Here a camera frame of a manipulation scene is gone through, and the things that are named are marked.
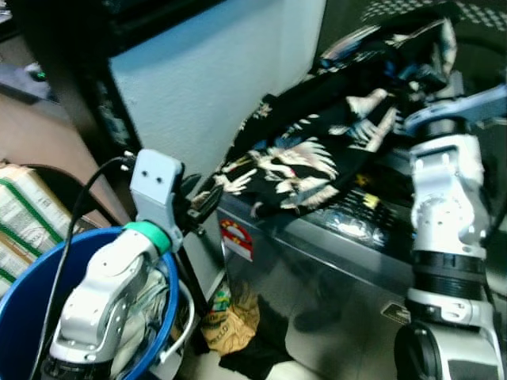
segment tile floor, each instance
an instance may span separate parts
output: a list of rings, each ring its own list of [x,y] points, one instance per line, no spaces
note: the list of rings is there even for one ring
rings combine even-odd
[[[176,380],[249,380],[246,376],[219,366],[220,357],[211,351],[196,356],[188,348],[177,373]],[[322,380],[314,372],[297,362],[280,363],[274,366],[266,380]]]

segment crane print fabric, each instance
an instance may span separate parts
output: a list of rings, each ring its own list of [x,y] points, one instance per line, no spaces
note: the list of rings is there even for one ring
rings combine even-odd
[[[446,86],[457,20],[459,8],[443,3],[338,41],[312,78],[261,100],[195,202],[221,185],[254,197],[255,216],[323,207],[354,181],[399,118]]]

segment metal surface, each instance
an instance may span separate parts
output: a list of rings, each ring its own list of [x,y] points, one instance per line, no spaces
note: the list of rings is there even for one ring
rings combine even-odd
[[[418,289],[410,289],[407,298],[422,305],[440,308],[441,318],[446,322],[475,327],[492,327],[493,307],[488,302],[448,297]]]
[[[209,312],[209,305],[206,296],[199,286],[199,279],[193,270],[192,263],[190,262],[189,255],[185,247],[181,247],[179,252],[176,254],[178,275],[188,284],[190,293],[195,300],[197,315],[204,317]]]
[[[395,378],[393,347],[400,324],[382,312],[391,303],[403,304],[412,283],[410,266],[305,218],[259,221],[249,211],[247,203],[228,195],[219,208],[219,219],[239,224],[253,242],[251,261],[224,249],[233,297],[236,286],[246,282],[287,318],[281,344],[323,378]],[[318,325],[310,323],[310,331],[296,327],[299,316],[311,310],[322,311],[313,321]]]
[[[417,129],[435,120],[464,119],[470,123],[504,116],[507,113],[507,85],[499,85],[464,99],[435,104],[415,112],[405,120],[406,133],[416,135]]]
[[[169,236],[173,252],[183,243],[183,234],[174,219],[173,204],[182,174],[183,166],[175,158],[143,149],[137,156],[130,185],[138,210],[137,220],[147,220],[162,228]]]
[[[452,377],[449,370],[449,362],[452,360],[496,367],[498,378],[503,380],[501,359],[497,357],[494,346],[481,335],[465,330],[456,333],[455,329],[439,325],[429,325],[429,329],[435,336],[440,352],[442,380],[455,380],[456,377]]]
[[[484,169],[477,138],[434,139],[415,146],[410,155],[416,188],[414,250],[486,259],[479,242],[489,215],[480,199]]]

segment washing machine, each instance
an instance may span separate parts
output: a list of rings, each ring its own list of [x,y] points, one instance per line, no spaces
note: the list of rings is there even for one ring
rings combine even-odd
[[[323,379],[396,379],[395,335],[410,319],[410,210],[359,188],[301,218],[252,218],[251,204],[225,195],[218,216],[233,299],[247,285],[269,305],[261,338]]]

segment label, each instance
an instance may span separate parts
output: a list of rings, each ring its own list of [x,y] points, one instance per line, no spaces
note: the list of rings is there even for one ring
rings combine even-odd
[[[13,277],[19,277],[27,268],[28,263],[11,251],[6,245],[0,243],[0,268]]]
[[[42,218],[63,239],[71,222],[68,211],[55,201],[55,196],[31,169],[17,167],[4,178],[9,180]]]
[[[410,311],[405,306],[396,302],[386,304],[381,314],[400,325],[408,325],[410,323]]]
[[[377,205],[379,204],[380,199],[378,196],[374,196],[372,194],[365,194],[363,198],[363,205],[375,210]]]
[[[7,190],[0,189],[0,223],[43,253],[55,246],[49,233]]]
[[[17,255],[26,264],[30,265],[33,260],[26,255],[25,252],[21,251],[6,235],[0,232],[0,245],[3,245],[5,249],[8,249],[13,254]]]
[[[0,273],[0,298],[9,290],[10,282]]]
[[[26,247],[18,244],[15,240],[4,235],[2,232],[0,232],[0,238],[4,238],[4,240],[7,240],[20,253],[20,256],[25,260],[27,260],[29,263],[33,263],[40,257],[41,253],[39,253],[38,251],[35,251],[35,253],[31,252],[30,250],[26,249]]]
[[[223,219],[220,221],[220,230],[223,244],[228,249],[250,262],[254,260],[252,237],[242,226],[232,220]]]

